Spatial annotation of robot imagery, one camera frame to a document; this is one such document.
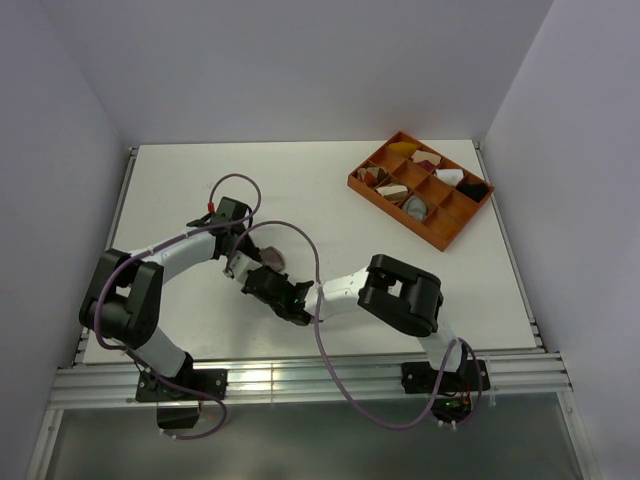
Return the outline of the beige sock with red stripes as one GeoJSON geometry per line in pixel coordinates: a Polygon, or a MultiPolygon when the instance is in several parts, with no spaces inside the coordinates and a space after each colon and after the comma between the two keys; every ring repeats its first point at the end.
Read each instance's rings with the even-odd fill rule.
{"type": "Polygon", "coordinates": [[[263,265],[266,265],[276,272],[283,272],[286,269],[286,259],[284,255],[275,247],[269,246],[260,250],[260,258],[263,265]]]}

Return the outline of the grey sock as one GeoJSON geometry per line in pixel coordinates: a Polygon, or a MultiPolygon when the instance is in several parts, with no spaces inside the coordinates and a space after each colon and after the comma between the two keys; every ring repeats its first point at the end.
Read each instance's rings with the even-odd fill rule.
{"type": "Polygon", "coordinates": [[[411,218],[422,222],[429,214],[429,207],[418,196],[410,196],[403,204],[402,210],[411,218]]]}

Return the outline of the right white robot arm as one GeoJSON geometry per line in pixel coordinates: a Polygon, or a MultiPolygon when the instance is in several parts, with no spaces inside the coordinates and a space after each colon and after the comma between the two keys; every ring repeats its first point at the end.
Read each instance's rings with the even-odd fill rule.
{"type": "Polygon", "coordinates": [[[439,318],[444,303],[441,280],[424,270],[377,254],[368,266],[325,283],[292,283],[286,273],[260,265],[240,253],[227,275],[242,292],[268,305],[275,315],[298,326],[365,311],[392,329],[415,337],[425,350],[435,383],[452,390],[468,374],[468,349],[439,318]]]}

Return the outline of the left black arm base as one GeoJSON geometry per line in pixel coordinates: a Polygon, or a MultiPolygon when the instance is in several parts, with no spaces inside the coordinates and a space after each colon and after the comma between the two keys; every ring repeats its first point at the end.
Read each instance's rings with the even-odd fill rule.
{"type": "Polygon", "coordinates": [[[227,380],[226,369],[196,369],[174,379],[141,371],[134,399],[136,403],[156,405],[156,423],[164,435],[176,440],[201,439],[226,423],[228,410],[223,400],[227,380]],[[207,401],[220,407],[220,418],[209,430],[196,433],[194,429],[207,401]]]}

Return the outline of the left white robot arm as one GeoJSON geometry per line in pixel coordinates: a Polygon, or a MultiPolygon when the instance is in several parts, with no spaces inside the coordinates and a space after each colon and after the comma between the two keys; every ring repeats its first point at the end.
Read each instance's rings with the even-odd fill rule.
{"type": "Polygon", "coordinates": [[[115,350],[155,371],[159,388],[183,399],[195,386],[193,359],[159,326],[162,289],[186,270],[230,253],[254,211],[228,197],[186,230],[145,250],[105,251],[79,310],[79,322],[115,350]]]}

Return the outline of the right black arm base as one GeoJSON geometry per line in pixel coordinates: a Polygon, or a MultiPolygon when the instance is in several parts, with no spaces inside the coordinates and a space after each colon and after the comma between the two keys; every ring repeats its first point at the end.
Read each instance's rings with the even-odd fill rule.
{"type": "MultiPolygon", "coordinates": [[[[431,414],[445,423],[460,422],[473,411],[472,395],[491,388],[486,363],[479,361],[480,372],[475,364],[459,372],[444,372],[438,387],[438,398],[431,414]]],[[[427,394],[434,390],[438,370],[424,362],[401,364],[401,385],[406,394],[427,394]]]]}

